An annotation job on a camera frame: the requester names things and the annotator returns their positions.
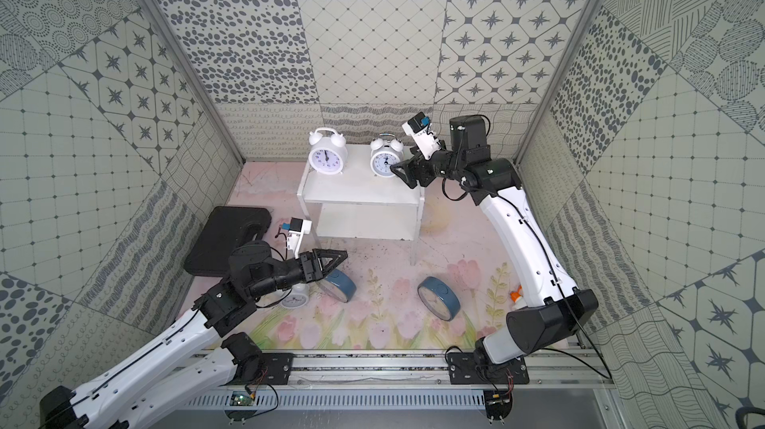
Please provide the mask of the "white twin-bell alarm clock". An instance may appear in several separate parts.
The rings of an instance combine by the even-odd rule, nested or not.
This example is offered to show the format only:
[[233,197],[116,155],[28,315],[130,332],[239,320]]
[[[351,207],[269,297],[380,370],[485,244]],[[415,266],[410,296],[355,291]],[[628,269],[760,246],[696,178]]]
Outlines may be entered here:
[[394,177],[392,167],[404,160],[404,145],[392,133],[381,133],[370,143],[370,167],[374,175]]
[[318,127],[309,134],[311,146],[308,163],[317,172],[338,175],[348,160],[348,148],[344,134],[330,127]]
[[287,290],[280,300],[280,306],[287,310],[296,310],[305,307],[310,302],[310,293],[307,284],[296,284]]

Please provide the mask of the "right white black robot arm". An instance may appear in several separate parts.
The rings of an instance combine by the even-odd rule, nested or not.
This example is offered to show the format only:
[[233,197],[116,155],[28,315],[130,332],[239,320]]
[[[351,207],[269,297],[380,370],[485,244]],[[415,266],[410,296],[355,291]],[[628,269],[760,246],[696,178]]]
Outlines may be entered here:
[[426,187],[436,178],[457,182],[499,235],[526,303],[506,315],[504,329],[476,343],[478,362],[500,365],[583,331],[599,302],[555,257],[514,165],[492,157],[485,124],[479,114],[452,118],[450,142],[444,143],[419,112],[402,126],[414,140],[412,157],[394,165],[392,172],[410,188]]

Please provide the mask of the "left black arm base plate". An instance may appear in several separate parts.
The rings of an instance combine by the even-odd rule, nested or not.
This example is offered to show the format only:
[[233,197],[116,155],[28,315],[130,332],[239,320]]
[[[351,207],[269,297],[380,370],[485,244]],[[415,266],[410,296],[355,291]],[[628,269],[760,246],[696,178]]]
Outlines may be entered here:
[[237,365],[232,384],[287,385],[292,372],[294,353],[262,353]]

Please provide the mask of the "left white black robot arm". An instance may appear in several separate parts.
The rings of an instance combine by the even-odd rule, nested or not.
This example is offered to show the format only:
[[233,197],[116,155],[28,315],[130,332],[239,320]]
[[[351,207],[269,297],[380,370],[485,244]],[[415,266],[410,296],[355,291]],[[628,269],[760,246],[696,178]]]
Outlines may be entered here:
[[347,258],[345,250],[313,249],[279,261],[262,240],[237,248],[228,274],[160,335],[77,388],[43,396],[41,427],[145,428],[213,387],[263,381],[263,352],[237,327],[263,297],[317,283]]

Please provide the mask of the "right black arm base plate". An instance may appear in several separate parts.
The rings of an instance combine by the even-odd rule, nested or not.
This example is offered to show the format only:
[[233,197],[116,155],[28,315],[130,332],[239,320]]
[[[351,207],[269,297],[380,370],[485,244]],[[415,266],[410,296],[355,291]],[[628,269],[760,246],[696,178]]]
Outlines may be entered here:
[[450,383],[453,385],[494,384],[500,386],[508,385],[510,382],[521,385],[530,382],[523,358],[493,364],[478,362],[474,353],[448,351],[448,353],[444,353],[444,359]]

